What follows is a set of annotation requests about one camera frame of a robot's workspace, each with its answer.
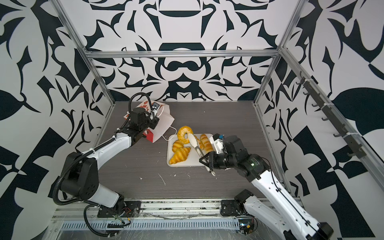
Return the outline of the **long striped fake bread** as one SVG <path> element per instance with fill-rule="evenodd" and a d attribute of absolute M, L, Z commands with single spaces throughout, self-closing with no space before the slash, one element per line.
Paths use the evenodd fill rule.
<path fill-rule="evenodd" d="M 200 136 L 200 141 L 202 142 L 203 146 L 204 146 L 204 150 L 206 153 L 209 153 L 209 152 L 212 152 L 214 150 L 210 140 L 208 139 L 207 135 L 206 134 L 202 134 Z"/>

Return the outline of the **round yellow fake bun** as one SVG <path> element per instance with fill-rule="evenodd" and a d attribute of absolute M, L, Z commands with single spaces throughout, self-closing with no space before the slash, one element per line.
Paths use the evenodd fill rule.
<path fill-rule="evenodd" d="M 183 144 L 186 145 L 190 142 L 189 140 L 189 134 L 194 134 L 193 130 L 189 126 L 183 126 L 181 127 L 177 132 L 178 140 Z"/>

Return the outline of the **short twisted fake bread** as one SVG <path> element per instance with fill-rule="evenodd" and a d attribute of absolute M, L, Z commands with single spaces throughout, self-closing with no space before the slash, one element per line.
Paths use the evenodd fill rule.
<path fill-rule="evenodd" d="M 196 141 L 198 143 L 199 148 L 201 150 L 204 150 L 205 149 L 205 145 L 202 143 L 202 141 L 197 136 L 195 136 L 195 139 L 196 139 Z"/>

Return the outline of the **yellow fake croissant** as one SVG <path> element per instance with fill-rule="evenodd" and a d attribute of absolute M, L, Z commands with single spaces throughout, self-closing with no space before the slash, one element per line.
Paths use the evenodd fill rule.
<path fill-rule="evenodd" d="M 174 153 L 174 155 L 171 157 L 171 159 L 169 160 L 169 164 L 173 165 L 173 164 L 177 164 L 177 163 L 186 161 L 188 156 L 189 156 L 190 151 L 191 151 L 190 147 L 183 147 L 183 148 L 178 149 Z"/>

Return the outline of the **small yellow fake bread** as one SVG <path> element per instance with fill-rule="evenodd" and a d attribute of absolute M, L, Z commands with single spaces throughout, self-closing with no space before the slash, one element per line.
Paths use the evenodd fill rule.
<path fill-rule="evenodd" d="M 183 148 L 183 147 L 184 147 L 184 144 L 180 140 L 176 140 L 173 143 L 172 151 L 173 151 L 173 153 L 175 153 L 178 149 Z"/>

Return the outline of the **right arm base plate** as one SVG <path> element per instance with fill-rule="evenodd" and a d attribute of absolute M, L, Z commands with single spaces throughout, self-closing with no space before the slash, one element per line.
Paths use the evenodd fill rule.
<path fill-rule="evenodd" d="M 231 217 L 241 215 L 243 213 L 243 207 L 237 200 L 221 200 L 220 214 L 223 217 Z"/>

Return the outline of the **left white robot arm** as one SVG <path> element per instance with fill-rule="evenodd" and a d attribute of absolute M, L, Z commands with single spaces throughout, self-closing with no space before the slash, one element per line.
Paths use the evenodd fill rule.
<path fill-rule="evenodd" d="M 148 129 L 154 129 L 159 118 L 158 109 L 134 108 L 123 126 L 106 142 L 84 153 L 67 156 L 62 173 L 53 190 L 55 204 L 63 206 L 87 202 L 120 213 L 124 197 L 100 184 L 99 169 L 120 152 L 136 144 Z"/>

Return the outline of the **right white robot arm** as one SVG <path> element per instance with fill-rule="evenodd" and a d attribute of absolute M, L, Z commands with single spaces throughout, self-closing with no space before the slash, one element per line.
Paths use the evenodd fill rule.
<path fill-rule="evenodd" d="M 237 136 L 215 134 L 209 139 L 214 151 L 200 158 L 211 171 L 235 169 L 272 204 L 269 208 L 248 190 L 235 197 L 242 211 L 263 222 L 284 240 L 329 240 L 332 227 L 312 217 L 287 192 L 273 173 L 267 159 L 249 154 Z"/>

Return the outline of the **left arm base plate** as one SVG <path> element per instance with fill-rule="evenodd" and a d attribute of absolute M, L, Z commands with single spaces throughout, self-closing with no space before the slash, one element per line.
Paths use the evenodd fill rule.
<path fill-rule="evenodd" d="M 141 211 L 141 201 L 119 202 L 116 207 L 107 208 L 101 206 L 98 211 L 98 218 L 113 218 L 119 216 L 122 218 L 131 218 L 137 216 Z"/>

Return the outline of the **white red paper bag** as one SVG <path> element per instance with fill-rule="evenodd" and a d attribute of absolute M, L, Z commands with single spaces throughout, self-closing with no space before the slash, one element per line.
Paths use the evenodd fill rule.
<path fill-rule="evenodd" d="M 170 128 L 174 118 L 168 105 L 144 101 L 130 111 L 126 120 L 118 137 L 127 146 L 132 146 L 142 138 L 155 143 Z"/>

